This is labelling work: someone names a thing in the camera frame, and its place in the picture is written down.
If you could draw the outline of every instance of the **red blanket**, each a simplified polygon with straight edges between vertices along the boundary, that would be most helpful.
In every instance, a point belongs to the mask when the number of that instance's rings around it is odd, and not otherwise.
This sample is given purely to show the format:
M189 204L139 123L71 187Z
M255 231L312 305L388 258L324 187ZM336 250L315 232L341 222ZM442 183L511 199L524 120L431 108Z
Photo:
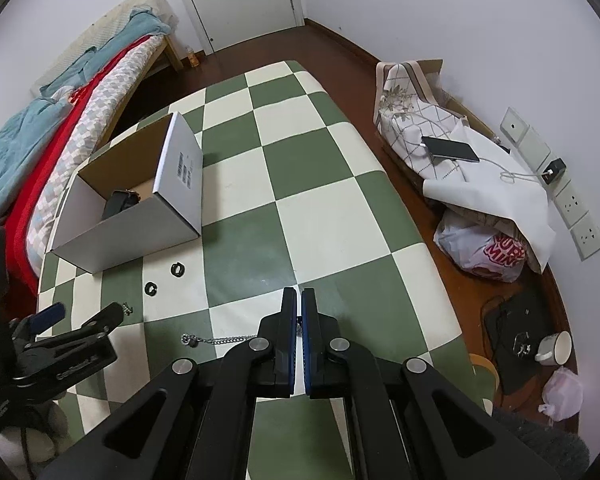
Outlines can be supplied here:
M144 36L124 48L116 55L116 57L109 61L109 63L107 63L107 65L100 70L89 83L82 88L77 89L74 94L72 94L71 101L74 102L74 109L58 127L58 130L43 152L42 157L33 169L33 172L27 177L27 180L20 190L13 204L13 208L7 217L4 226L7 242L7 270L12 279L20 280L27 285L34 297L38 293L38 277L33 269L31 269L26 250L27 229L29 227L29 220L33 213L33 209L40 198L40 194L45 187L46 181L49 179L51 172L55 168L56 163L62 154L62 150L64 150L65 145L69 141L74 127L91 97L93 89L96 88L104 76L117 65L127 52L143 41L146 41L148 38L149 36Z

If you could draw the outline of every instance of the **baseboard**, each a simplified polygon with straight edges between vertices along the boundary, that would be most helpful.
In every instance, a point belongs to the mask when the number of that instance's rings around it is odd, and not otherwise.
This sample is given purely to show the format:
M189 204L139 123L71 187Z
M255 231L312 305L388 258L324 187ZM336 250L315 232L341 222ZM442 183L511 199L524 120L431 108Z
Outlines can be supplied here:
M344 36L341 36L337 32L331 30L330 28L325 27L324 25L321 25L318 22L314 22L314 20L310 20L309 18L304 19L304 24L308 25L309 27L313 27L317 30L320 30L323 34L329 36L332 40L336 41L341 46L349 50L352 54L354 54L354 56L359 57L365 64L369 65L373 70L376 69L376 65L380 60L370 52L367 52L361 46L357 46L355 43L353 43L353 41L348 40Z

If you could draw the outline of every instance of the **white plastic bag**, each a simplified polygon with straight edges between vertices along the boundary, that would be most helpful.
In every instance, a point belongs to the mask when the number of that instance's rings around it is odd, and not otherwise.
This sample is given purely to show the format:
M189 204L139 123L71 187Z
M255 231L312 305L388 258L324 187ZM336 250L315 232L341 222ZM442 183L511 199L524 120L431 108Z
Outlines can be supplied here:
M558 368L542 390L544 404L538 411L553 420L575 415L582 407L583 388L580 378L568 368Z
M515 282L525 265L524 245L493 227L476 225L458 213L445 211L433 241L466 272Z

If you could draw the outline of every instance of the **white wall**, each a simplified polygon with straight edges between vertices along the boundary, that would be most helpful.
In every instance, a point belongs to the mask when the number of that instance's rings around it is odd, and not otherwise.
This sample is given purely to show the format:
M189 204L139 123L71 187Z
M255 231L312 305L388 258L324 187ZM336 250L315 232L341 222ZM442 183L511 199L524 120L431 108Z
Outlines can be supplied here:
M498 130L517 108L567 163L600 226L600 20L585 0L305 0L306 16L383 60L444 59L455 94ZM581 262L552 210L550 265L586 385L580 434L600 450L600 252Z
M29 88L91 23L123 0L11 0L0 15L0 127L32 99ZM179 19L175 36L198 51L200 41L182 0L167 0Z

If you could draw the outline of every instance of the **checkered tablecloth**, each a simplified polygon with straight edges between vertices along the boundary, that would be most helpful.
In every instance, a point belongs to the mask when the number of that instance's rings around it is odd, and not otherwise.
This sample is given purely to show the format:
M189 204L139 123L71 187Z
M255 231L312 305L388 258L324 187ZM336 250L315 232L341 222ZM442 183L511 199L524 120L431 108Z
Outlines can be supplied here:
M314 287L318 309L340 321L344 337L397 362L421 356L476 398L429 251L382 167L313 76L293 61L264 66L171 104L111 144L176 111L202 143L202 237L93 276L45 256L38 308L62 301L67 309L46 335L78 328L112 301L134 310L110 335L118 360L61 401L74 438L173 360L204 362L230 347L191 349L182 333L256 333L280 309L285 286ZM180 278L175 262L185 267ZM157 285L154 296L147 282ZM303 395L301 356L295 396L257 403L253 480L352 478L342 402Z

